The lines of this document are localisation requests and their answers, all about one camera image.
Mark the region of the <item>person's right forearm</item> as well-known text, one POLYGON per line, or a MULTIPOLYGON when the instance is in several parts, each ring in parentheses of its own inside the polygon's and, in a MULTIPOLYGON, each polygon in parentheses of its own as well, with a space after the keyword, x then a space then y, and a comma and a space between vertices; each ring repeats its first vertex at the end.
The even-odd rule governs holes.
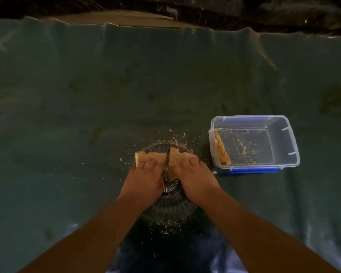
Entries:
POLYGON ((248 273, 340 273, 296 238, 243 207, 221 188, 193 201, 227 238, 248 273))

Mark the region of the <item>toasted bread slice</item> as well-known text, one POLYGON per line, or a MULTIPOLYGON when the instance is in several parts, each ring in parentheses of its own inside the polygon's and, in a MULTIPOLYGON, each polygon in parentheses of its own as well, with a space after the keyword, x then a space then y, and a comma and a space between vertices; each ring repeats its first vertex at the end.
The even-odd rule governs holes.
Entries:
POLYGON ((232 165, 232 162, 230 160, 230 157, 228 156, 224 144, 221 140, 221 137, 218 133, 218 129, 214 129, 214 142, 215 142, 215 148, 217 152, 217 158, 218 162, 223 166, 230 166, 232 165))

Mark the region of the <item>clear glass plate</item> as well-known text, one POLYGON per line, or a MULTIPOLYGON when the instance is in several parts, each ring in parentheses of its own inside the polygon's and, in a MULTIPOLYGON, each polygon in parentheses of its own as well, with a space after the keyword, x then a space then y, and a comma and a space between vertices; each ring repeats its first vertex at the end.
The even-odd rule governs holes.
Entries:
POLYGON ((168 167, 168 182, 164 183, 164 191, 155 203, 147 208, 142 217, 159 224, 170 224, 185 219, 196 209, 182 187, 182 183, 168 167))

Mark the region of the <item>person's right hand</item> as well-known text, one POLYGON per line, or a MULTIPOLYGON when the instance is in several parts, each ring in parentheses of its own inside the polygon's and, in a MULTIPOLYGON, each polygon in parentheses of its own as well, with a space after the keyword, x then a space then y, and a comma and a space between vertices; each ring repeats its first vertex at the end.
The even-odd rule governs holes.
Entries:
POLYGON ((186 196, 200 207, 205 206, 214 191, 221 189, 213 173, 203 161, 197 176, 175 177, 181 181, 186 196))

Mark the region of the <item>person's dark blue clothing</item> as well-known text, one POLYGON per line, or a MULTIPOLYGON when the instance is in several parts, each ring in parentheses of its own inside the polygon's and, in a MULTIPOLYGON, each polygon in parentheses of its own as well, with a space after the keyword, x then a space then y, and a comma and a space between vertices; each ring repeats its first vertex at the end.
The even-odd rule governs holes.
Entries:
POLYGON ((203 210, 174 223, 140 217, 105 273, 247 273, 203 210))

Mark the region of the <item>green tablecloth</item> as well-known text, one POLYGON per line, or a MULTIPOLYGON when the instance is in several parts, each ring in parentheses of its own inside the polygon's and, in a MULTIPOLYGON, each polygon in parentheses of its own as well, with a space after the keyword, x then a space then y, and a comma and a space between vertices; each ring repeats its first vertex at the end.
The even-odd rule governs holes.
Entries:
POLYGON ((118 142, 284 115, 300 165, 220 186, 341 271, 341 36, 0 19, 0 273, 119 195, 118 142))

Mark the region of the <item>brown cardboard sheet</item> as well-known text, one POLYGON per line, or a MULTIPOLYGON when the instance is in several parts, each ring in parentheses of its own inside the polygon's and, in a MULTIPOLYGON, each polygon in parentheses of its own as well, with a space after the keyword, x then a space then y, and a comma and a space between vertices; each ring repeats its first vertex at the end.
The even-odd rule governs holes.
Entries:
POLYGON ((199 25, 177 21, 175 17, 152 14, 138 11, 112 10, 103 12, 86 12, 79 14, 66 14, 52 16, 61 22, 71 24, 97 24, 110 23, 117 26, 129 27, 173 27, 173 28, 201 28, 199 25))

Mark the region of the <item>metal knife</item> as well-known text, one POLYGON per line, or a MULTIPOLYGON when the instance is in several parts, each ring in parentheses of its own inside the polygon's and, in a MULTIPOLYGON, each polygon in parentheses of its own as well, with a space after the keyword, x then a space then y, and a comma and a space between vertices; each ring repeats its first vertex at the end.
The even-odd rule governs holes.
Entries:
POLYGON ((170 146, 167 147, 164 170, 162 173, 162 178, 163 178, 164 183, 168 182, 168 167, 169 167, 170 148, 171 148, 170 146))

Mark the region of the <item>person's left forearm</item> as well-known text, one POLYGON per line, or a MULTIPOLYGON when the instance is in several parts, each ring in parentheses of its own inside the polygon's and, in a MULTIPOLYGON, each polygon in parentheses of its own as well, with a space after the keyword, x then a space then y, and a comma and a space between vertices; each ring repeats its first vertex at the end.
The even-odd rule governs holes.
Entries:
POLYGON ((105 273, 146 209, 140 199, 119 198, 17 273, 105 273))

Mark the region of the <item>dark plastic sheet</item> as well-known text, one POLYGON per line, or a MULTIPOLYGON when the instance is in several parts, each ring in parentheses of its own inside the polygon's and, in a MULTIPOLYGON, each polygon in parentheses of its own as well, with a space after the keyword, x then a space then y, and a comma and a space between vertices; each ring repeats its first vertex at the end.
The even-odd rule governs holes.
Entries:
POLYGON ((0 0, 0 18, 47 18, 116 10, 198 27, 341 36, 341 0, 0 0))

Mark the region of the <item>person's left hand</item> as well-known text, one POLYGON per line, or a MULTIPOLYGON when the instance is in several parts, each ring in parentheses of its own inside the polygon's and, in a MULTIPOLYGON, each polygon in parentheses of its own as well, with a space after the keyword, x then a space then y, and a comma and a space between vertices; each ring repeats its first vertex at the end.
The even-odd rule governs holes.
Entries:
POLYGON ((135 167, 129 171, 117 201, 129 203, 143 212, 155 203, 163 191, 162 175, 136 173, 135 167))

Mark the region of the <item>toasted bread sandwich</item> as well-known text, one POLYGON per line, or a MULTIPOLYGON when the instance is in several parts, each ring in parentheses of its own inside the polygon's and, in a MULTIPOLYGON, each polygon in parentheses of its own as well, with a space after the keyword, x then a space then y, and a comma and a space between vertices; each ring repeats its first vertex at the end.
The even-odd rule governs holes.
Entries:
POLYGON ((174 166, 179 165, 184 158, 190 159, 193 157, 198 160, 198 157, 196 155, 188 152, 180 152, 176 147, 170 147, 169 159, 167 159, 167 155, 168 154, 165 152, 139 151, 135 153, 135 164, 137 167, 140 161, 155 159, 160 165, 166 165, 168 161, 170 166, 174 166))

